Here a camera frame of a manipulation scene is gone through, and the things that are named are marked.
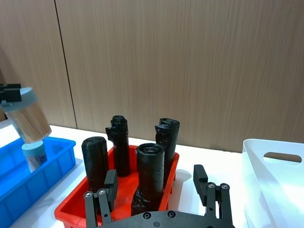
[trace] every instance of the wooden cylinder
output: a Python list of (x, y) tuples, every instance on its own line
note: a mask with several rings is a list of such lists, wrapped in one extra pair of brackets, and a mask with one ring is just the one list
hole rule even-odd
[(48, 121), (31, 88), (22, 88), (21, 102), (3, 107), (25, 143), (38, 142), (51, 133)]

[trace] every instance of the red plastic basket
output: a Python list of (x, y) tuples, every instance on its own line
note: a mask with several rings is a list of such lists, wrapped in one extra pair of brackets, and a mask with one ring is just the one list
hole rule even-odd
[[(131, 174), (127, 177), (118, 178), (118, 191), (114, 203), (114, 209), (111, 212), (113, 221), (125, 219), (131, 216), (131, 202), (133, 194), (138, 186), (138, 173), (136, 171), (137, 146), (129, 146)], [(114, 169), (113, 148), (109, 151), (109, 168)], [(168, 209), (169, 195), (172, 193), (172, 185), (175, 180), (175, 172), (179, 154), (175, 153), (171, 171), (168, 177), (167, 185), (163, 191), (162, 201), (159, 210)], [(55, 210), (55, 218), (62, 221), (65, 228), (85, 228), (86, 211), (84, 193), (88, 191), (87, 178), (85, 177), (77, 187), (63, 200)], [(98, 225), (102, 225), (101, 217), (97, 217)]]

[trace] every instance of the white plastic basket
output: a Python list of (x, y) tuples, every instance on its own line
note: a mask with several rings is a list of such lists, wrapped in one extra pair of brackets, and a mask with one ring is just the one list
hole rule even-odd
[(264, 160), (268, 152), (304, 158), (304, 144), (247, 139), (243, 143), (245, 214), (250, 228), (304, 228), (304, 162)]

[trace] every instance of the screw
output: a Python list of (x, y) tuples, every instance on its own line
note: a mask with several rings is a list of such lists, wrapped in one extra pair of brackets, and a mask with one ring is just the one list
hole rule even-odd
[(229, 189), (229, 186), (227, 184), (223, 184), (221, 187), (222, 189)]
[(214, 183), (210, 183), (210, 184), (208, 184), (208, 187), (209, 187), (209, 188), (214, 188), (215, 185), (214, 185)]
[(98, 194), (99, 194), (99, 195), (105, 194), (105, 190), (103, 190), (103, 189), (100, 190)]
[(92, 193), (87, 192), (87, 193), (85, 194), (85, 197), (90, 197), (91, 195), (92, 195)]
[(143, 216), (144, 219), (151, 218), (151, 214), (149, 212), (145, 212), (142, 216)]
[(155, 227), (160, 227), (160, 226), (161, 226), (161, 224), (160, 224), (159, 222), (154, 222), (153, 225), (154, 225)]
[(169, 212), (168, 212), (168, 216), (169, 216), (169, 218), (174, 218), (175, 217), (175, 212), (173, 211), (173, 210), (170, 210)]

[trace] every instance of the black clamp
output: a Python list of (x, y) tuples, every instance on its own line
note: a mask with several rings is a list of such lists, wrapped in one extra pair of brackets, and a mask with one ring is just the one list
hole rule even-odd
[(103, 224), (108, 224), (112, 222), (110, 212), (112, 212), (113, 210), (113, 205), (117, 196), (118, 189), (118, 179), (116, 170), (109, 170), (106, 173), (104, 181), (105, 182), (103, 189), (98, 190), (96, 193), (87, 191), (84, 194), (87, 228), (97, 227), (97, 217), (95, 211), (99, 209)]
[[(194, 165), (193, 182), (203, 206), (206, 207), (204, 216), (188, 214), (180, 211), (149, 211), (129, 218), (112, 221), (110, 211), (113, 209), (117, 194), (117, 175), (108, 171), (104, 189), (97, 193), (85, 193), (85, 216), (87, 228), (234, 228), (232, 224), (229, 185), (217, 186), (208, 182), (208, 176), (202, 165)], [(98, 199), (102, 222), (98, 226), (94, 209), (94, 199)], [(216, 217), (215, 203), (219, 203), (219, 218)]]
[(219, 205), (219, 219), (232, 224), (229, 185), (222, 183), (217, 186), (208, 182), (208, 176), (202, 165), (194, 165), (193, 182), (200, 200), (206, 207), (205, 216), (216, 218), (215, 203)]
[(20, 84), (0, 84), (0, 104), (20, 102)]

